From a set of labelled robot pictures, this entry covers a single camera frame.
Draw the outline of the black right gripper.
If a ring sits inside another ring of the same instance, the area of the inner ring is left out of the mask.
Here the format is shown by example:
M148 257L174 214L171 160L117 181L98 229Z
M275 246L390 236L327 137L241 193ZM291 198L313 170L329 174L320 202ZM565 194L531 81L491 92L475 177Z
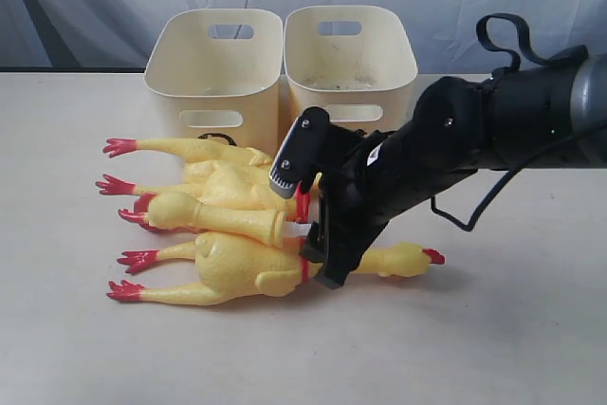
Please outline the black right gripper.
M344 286L393 218L469 175L461 168L473 151L474 137L457 127L408 123L361 147L346 161L344 178L325 176L312 198L317 218L300 249L304 259L322 264L316 281Z

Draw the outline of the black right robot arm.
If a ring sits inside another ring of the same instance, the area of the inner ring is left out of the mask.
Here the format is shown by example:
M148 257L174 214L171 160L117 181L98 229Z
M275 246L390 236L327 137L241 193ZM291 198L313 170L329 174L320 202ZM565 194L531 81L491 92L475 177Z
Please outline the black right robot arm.
M344 284L396 216L481 169L512 178L525 168L606 164L606 60L497 70L480 83L446 76L421 94L411 119L369 136L340 128L319 107L299 121L318 133L318 225L306 255L318 280Z

